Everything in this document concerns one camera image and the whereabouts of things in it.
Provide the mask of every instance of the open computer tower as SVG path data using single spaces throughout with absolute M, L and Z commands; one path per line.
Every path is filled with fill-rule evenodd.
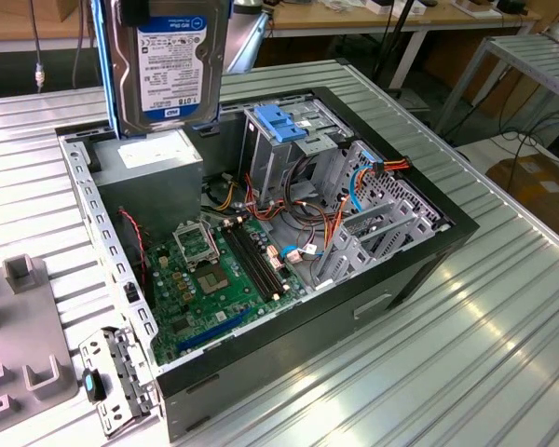
M 402 303 L 478 227 L 327 88 L 142 140 L 58 134 L 125 321 L 80 346 L 108 437 L 156 411 L 177 440 Z

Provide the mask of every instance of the blue latch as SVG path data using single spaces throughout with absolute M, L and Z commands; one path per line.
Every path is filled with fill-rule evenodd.
M 267 130 L 273 133 L 278 142 L 293 142 L 307 136 L 307 133 L 296 126 L 290 116 L 275 104 L 255 107 L 254 114 Z

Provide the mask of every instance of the cardboard box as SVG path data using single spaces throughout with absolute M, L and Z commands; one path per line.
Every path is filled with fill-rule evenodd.
M 33 0 L 36 20 L 64 21 L 78 7 L 78 0 Z M 29 0 L 0 0 L 0 11 L 29 17 Z
M 512 159 L 505 159 L 486 175 L 501 188 L 507 187 Z M 559 235 L 559 164 L 538 154 L 518 158 L 510 194 Z

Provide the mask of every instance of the motherboard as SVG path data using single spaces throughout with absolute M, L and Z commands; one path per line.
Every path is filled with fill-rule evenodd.
M 219 251 L 213 262 L 186 262 L 187 250 L 195 256 L 198 247 L 210 247 L 199 231 L 187 232 L 180 245 L 170 237 L 146 251 L 153 277 L 152 312 L 159 327 L 152 345 L 158 364 L 174 361 L 306 294 L 292 267 L 278 265 L 268 255 L 276 251 L 258 222 L 207 228 L 206 233 Z

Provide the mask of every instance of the yellow wire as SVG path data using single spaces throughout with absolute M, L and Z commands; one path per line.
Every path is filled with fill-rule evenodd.
M 227 197 L 225 198 L 225 202 L 222 205 L 220 205 L 219 207 L 215 208 L 216 211 L 223 211 L 227 207 L 230 206 L 230 202 L 232 201 L 232 192 L 234 191 L 234 186 L 235 186 L 235 183 L 232 182 L 230 184 L 230 189 L 227 192 Z

